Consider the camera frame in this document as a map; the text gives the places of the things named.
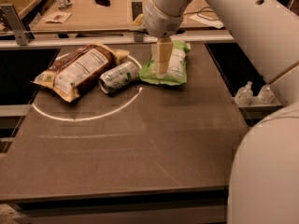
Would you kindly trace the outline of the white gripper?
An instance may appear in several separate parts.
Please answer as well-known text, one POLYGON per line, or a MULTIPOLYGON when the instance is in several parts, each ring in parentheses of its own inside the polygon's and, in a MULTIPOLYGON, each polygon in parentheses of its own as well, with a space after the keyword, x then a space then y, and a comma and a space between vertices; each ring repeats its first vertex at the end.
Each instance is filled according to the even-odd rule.
POLYGON ((183 21, 183 9, 173 3, 159 5, 156 0, 148 0, 143 15, 139 14, 132 22, 132 27, 142 27, 143 24, 151 36, 158 41, 151 45, 154 61, 154 71, 157 78, 163 78, 168 69, 173 49, 169 36, 174 35, 183 21))

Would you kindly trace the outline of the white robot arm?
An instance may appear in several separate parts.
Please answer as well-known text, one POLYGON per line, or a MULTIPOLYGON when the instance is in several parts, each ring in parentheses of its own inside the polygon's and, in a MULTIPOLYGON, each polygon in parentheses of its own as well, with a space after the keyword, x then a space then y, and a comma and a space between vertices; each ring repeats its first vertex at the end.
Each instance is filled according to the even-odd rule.
MULTIPOLYGON (((170 37, 192 0, 148 0, 143 26, 157 37, 155 72, 169 66, 170 37)), ((239 145, 228 194, 228 224, 299 224, 299 24, 276 0, 206 0, 255 71, 230 69, 237 101, 253 90, 263 104, 277 97, 283 108, 252 127, 239 145)))

